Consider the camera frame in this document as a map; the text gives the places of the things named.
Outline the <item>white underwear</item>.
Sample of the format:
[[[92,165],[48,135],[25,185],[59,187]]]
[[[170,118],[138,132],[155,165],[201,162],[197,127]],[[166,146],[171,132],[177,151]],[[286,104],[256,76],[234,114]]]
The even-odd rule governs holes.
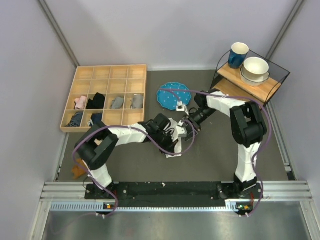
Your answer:
[[[165,128],[166,133],[174,133],[174,128],[173,128],[173,122],[175,121],[173,118],[169,118],[170,124]],[[170,155],[170,154],[165,154],[165,157],[168,158],[174,158],[174,157],[181,157],[182,154],[179,154],[182,152],[182,138],[178,139],[178,144],[176,145],[174,149],[176,155]]]

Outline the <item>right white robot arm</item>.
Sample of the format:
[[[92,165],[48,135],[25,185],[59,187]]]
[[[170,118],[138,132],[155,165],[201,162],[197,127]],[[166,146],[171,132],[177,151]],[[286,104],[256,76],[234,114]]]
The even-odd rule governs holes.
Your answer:
[[[267,133],[267,126],[262,117],[260,106],[250,100],[243,101],[229,98],[217,89],[196,93],[194,101],[198,109],[185,117],[188,141],[202,129],[201,124],[215,112],[230,118],[231,133],[238,144],[238,161],[233,178],[233,192],[239,198],[245,198],[257,185],[255,171],[257,152]]]

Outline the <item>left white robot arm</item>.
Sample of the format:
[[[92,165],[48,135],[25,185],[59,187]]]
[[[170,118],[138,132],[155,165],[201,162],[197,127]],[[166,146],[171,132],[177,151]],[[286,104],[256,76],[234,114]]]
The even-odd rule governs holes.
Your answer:
[[[105,125],[99,121],[82,136],[74,150],[96,185],[97,194],[106,199],[114,191],[107,161],[116,147],[151,142],[167,158],[179,157],[182,155],[182,138],[186,134],[183,121],[177,122],[162,113],[155,119],[132,125]]]

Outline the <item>light grey rolled underwear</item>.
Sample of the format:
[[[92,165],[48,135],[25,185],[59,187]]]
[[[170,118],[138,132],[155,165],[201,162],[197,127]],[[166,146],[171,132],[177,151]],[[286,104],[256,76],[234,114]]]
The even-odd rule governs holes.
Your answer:
[[[144,96],[142,94],[134,94],[131,99],[131,109],[142,109],[144,105]]]

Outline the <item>navy rolled underwear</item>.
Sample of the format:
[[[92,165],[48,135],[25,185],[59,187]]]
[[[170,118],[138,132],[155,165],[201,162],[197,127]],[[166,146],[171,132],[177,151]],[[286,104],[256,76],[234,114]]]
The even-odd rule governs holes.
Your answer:
[[[92,127],[93,125],[95,125],[96,123],[100,122],[102,120],[103,117],[103,113],[102,112],[98,112],[98,113],[93,113],[89,119],[89,121],[87,122],[87,125],[89,127]]]

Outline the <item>black rolled underwear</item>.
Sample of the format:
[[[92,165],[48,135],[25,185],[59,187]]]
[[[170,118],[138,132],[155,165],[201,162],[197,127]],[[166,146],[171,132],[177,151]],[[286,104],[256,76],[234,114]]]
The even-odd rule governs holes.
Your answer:
[[[105,106],[106,97],[101,93],[96,93],[93,98],[88,99],[86,109],[89,110],[97,110],[103,109]]]

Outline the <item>pink rolled underwear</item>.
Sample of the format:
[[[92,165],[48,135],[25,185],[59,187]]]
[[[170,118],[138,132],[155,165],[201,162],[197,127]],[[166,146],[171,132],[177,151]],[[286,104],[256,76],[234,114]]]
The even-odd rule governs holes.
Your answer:
[[[74,109],[75,110],[84,110],[87,102],[86,96],[81,96],[74,100]]]

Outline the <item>denim blue rolled underwear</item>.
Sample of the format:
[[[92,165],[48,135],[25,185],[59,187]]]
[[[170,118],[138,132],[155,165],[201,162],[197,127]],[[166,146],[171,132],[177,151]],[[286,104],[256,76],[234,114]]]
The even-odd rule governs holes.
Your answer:
[[[66,127],[80,127],[82,122],[83,112],[76,112],[70,119],[69,123],[66,125]]]

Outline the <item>blue dotted plate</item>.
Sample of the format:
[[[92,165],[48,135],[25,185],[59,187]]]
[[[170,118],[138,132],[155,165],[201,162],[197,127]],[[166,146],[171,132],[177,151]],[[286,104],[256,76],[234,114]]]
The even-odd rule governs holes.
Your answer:
[[[189,90],[189,88],[179,82],[168,82],[160,87],[161,89],[178,89],[178,90]],[[192,99],[192,95],[188,91],[174,91],[174,94],[165,91],[158,90],[157,94],[158,103],[165,109],[175,111],[177,109],[178,100],[182,101],[183,104],[188,105]]]

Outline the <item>wooden compartment organizer box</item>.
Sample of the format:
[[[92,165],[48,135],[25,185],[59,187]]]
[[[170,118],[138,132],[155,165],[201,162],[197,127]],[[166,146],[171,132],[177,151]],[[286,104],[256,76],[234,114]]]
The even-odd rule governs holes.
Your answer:
[[[145,119],[147,65],[95,65],[76,69],[60,124],[84,133],[97,120],[132,125]]]

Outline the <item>white scalloped dish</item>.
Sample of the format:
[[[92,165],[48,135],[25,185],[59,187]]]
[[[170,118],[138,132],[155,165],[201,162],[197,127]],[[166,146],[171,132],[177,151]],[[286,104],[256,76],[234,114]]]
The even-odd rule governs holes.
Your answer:
[[[241,80],[249,86],[257,87],[262,85],[269,79],[270,73],[267,72],[258,78],[249,77],[248,71],[242,67],[240,69],[240,78]]]

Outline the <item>orange brown cloth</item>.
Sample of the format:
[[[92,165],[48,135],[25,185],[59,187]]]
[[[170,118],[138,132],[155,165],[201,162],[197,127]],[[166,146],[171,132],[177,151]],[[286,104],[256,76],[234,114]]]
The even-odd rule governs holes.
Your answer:
[[[101,142],[98,139],[89,140],[79,147],[81,143],[81,140],[79,140],[75,144],[72,156],[78,155],[78,157],[75,159],[74,166],[71,169],[74,179],[78,179],[88,172],[93,174],[93,171],[100,169],[105,164],[101,158],[102,152],[100,150],[96,151]]]

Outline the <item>white bowl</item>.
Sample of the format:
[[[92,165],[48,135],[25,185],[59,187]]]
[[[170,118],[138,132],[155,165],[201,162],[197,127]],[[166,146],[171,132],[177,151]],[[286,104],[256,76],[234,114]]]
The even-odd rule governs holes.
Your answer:
[[[269,64],[260,57],[249,57],[243,62],[243,66],[250,78],[258,78],[269,72]]]

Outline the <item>blue mug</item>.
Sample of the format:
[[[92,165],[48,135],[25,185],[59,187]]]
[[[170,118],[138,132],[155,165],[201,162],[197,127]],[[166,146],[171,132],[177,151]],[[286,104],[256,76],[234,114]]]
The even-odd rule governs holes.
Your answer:
[[[241,67],[245,61],[247,54],[249,52],[249,47],[242,42],[236,42],[231,46],[228,65],[232,69],[238,69]]]

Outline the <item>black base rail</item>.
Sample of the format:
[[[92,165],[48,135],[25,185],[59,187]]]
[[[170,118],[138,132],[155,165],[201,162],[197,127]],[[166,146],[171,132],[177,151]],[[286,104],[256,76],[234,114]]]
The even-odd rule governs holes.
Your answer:
[[[258,200],[259,183],[245,191],[233,182],[118,182],[108,188],[119,207],[222,207],[226,200]]]

